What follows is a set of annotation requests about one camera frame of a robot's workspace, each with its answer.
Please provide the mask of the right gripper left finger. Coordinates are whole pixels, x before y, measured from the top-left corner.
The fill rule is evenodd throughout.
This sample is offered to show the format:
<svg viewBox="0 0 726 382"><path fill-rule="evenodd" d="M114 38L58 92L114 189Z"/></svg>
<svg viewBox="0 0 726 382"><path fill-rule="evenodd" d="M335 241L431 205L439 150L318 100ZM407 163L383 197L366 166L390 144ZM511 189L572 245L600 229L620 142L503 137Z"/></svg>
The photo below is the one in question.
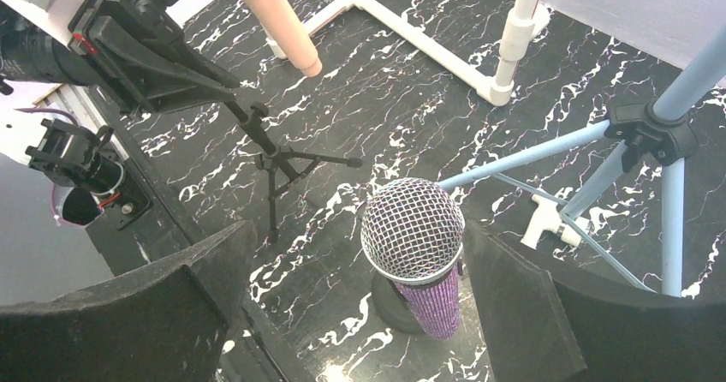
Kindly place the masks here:
<svg viewBox="0 0 726 382"><path fill-rule="evenodd" d="M2 380L211 380L241 320L257 237L240 221L100 284L3 307Z"/></svg>

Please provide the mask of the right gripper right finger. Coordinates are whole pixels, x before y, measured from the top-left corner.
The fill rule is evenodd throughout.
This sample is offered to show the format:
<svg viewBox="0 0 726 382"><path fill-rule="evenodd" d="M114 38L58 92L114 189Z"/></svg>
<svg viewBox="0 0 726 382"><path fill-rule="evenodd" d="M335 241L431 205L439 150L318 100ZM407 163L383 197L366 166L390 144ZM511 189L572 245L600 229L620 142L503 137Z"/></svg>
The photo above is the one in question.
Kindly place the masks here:
<svg viewBox="0 0 726 382"><path fill-rule="evenodd" d="M464 254L498 381L722 381L725 304L621 284L474 220Z"/></svg>

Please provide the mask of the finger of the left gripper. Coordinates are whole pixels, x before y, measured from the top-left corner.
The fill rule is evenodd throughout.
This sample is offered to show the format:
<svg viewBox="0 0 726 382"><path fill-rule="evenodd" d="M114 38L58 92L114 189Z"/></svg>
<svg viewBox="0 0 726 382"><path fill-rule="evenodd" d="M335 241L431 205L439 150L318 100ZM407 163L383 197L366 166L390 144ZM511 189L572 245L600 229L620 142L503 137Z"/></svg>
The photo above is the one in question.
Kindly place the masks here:
<svg viewBox="0 0 726 382"><path fill-rule="evenodd" d="M89 24L89 54L104 71L104 89L122 104L233 103L239 81L183 37L165 44L155 33L125 28L104 15Z"/></svg>

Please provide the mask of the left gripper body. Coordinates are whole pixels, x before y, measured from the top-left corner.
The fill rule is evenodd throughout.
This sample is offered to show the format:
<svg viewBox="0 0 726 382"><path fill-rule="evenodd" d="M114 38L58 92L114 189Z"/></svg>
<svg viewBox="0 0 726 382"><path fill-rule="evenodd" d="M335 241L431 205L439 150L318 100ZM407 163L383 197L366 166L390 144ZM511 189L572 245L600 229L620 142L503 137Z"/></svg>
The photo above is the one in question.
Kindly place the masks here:
<svg viewBox="0 0 726 382"><path fill-rule="evenodd" d="M169 55L169 22L160 0L84 0L68 24L69 47L121 113L162 113L170 110L170 89L152 64Z"/></svg>

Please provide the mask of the pink microphone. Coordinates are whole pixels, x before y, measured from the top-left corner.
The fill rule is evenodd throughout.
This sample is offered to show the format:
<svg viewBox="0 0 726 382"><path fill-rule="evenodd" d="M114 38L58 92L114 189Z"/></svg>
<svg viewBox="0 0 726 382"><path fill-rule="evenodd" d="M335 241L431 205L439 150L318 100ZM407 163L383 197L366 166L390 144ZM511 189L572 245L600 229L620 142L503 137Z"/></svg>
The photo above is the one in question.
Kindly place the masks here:
<svg viewBox="0 0 726 382"><path fill-rule="evenodd" d="M318 51L288 0L243 0L285 57L305 76L322 71Z"/></svg>

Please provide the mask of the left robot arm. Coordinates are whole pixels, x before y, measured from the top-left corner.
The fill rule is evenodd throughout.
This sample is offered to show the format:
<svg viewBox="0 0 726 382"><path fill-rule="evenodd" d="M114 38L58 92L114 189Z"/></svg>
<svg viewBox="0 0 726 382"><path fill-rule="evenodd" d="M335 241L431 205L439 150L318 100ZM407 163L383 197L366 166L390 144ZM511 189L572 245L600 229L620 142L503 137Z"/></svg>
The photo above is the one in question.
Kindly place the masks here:
<svg viewBox="0 0 726 382"><path fill-rule="evenodd" d="M1 93L16 81L96 87L123 116L235 105L237 81L186 42L168 15L179 0L1 0ZM60 108L1 115L1 152L55 185L91 197L119 230L151 206L139 180L91 130Z"/></svg>

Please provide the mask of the white pipe piece brass end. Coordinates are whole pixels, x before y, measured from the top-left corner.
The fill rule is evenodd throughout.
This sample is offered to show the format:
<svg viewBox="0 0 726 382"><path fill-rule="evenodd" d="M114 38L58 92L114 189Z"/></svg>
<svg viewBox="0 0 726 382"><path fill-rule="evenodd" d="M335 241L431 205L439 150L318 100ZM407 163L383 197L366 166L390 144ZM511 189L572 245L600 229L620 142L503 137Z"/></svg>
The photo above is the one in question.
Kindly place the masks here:
<svg viewBox="0 0 726 382"><path fill-rule="evenodd" d="M531 199L537 207L530 217L527 229L521 238L521 243L536 249L540 237L545 232L550 232L570 247L579 247L583 242L582 236L562 220L558 210L558 203L539 194L533 194Z"/></svg>

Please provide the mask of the black round-base microphone stand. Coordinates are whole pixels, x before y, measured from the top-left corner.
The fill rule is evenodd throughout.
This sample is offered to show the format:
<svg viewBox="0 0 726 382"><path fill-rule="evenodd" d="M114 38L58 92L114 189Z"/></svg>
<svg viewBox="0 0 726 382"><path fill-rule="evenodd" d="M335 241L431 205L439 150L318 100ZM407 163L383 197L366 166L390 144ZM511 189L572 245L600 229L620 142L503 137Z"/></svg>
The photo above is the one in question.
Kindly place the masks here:
<svg viewBox="0 0 726 382"><path fill-rule="evenodd" d="M411 312L408 301L395 285L380 273L372 277L372 304L378 317L393 330L406 334L423 334L419 321Z"/></svg>

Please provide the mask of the purple glitter microphone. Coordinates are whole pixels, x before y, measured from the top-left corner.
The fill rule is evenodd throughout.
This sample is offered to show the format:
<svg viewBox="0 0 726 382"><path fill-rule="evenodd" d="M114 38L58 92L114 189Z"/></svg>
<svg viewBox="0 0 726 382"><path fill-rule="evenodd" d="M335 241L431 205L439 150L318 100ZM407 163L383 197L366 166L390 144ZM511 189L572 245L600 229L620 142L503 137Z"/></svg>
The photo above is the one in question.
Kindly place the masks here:
<svg viewBox="0 0 726 382"><path fill-rule="evenodd" d="M459 278L465 220L439 184L407 177L367 201L360 245L374 273L408 301L425 335L452 338L459 327Z"/></svg>

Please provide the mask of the blue music stand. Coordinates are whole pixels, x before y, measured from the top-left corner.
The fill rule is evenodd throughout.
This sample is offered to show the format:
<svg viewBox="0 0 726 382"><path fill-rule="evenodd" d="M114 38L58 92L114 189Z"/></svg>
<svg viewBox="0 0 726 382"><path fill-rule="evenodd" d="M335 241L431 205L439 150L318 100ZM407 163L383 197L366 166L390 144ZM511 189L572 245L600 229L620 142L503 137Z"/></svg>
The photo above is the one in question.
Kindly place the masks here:
<svg viewBox="0 0 726 382"><path fill-rule="evenodd" d="M620 176L628 173L644 156L651 155L662 170L661 291L665 295L679 297L682 293L685 226L685 161L699 147L691 128L689 111L724 76L725 31L720 29L658 98L645 104L611 108L602 122L449 177L440 185L451 191L490 176L503 180L506 170L594 141L616 141L615 149L580 190L571 200L563 202L559 217L629 283L646 289L640 279L592 239L575 220Z"/></svg>

